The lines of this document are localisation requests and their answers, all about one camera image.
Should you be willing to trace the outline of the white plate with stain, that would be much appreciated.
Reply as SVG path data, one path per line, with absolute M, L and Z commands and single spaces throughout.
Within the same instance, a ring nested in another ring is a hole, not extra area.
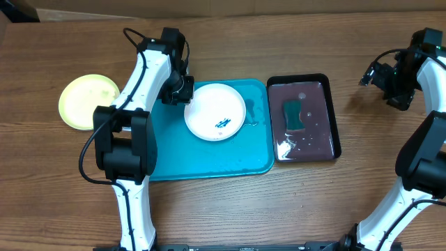
M 217 142 L 234 136 L 245 122 L 243 97 L 233 87 L 212 83 L 198 88 L 184 119 L 189 131 L 200 139 Z

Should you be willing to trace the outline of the yellow plate with stain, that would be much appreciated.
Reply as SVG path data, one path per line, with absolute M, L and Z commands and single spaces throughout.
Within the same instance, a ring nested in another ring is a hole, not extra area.
M 108 77 L 90 74 L 74 79 L 59 98 L 59 114 L 71 128 L 93 129 L 93 113 L 97 106 L 108 107 L 120 91 Z

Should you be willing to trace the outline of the green sponge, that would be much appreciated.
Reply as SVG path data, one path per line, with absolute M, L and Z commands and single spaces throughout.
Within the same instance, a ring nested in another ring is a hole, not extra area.
M 300 118 L 301 102 L 299 100 L 287 100 L 283 104 L 286 131 L 288 133 L 304 130 L 305 126 Z

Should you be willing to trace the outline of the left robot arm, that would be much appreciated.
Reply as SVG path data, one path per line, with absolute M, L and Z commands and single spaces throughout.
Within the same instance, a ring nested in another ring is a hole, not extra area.
M 166 105 L 188 104 L 194 78 L 188 74 L 190 46 L 175 28 L 165 27 L 160 38 L 142 36 L 133 44 L 135 68 L 113 103 L 93 112 L 93 133 L 86 141 L 79 163 L 90 145 L 95 146 L 103 185 L 114 189 L 121 219 L 117 250 L 155 250 L 156 230 L 151 220 L 149 179 L 157 162 L 157 144 L 151 111 L 157 100 Z

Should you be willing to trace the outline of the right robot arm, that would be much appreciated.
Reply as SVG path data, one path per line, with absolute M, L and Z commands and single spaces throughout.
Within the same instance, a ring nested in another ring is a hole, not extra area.
M 430 205 L 445 203 L 445 47 L 443 33 L 415 32 L 406 49 L 393 49 L 395 65 L 371 62 L 360 80 L 384 93 L 387 104 L 405 111 L 420 90 L 426 118 L 401 148 L 397 179 L 374 211 L 328 250 L 400 250 L 398 235 Z

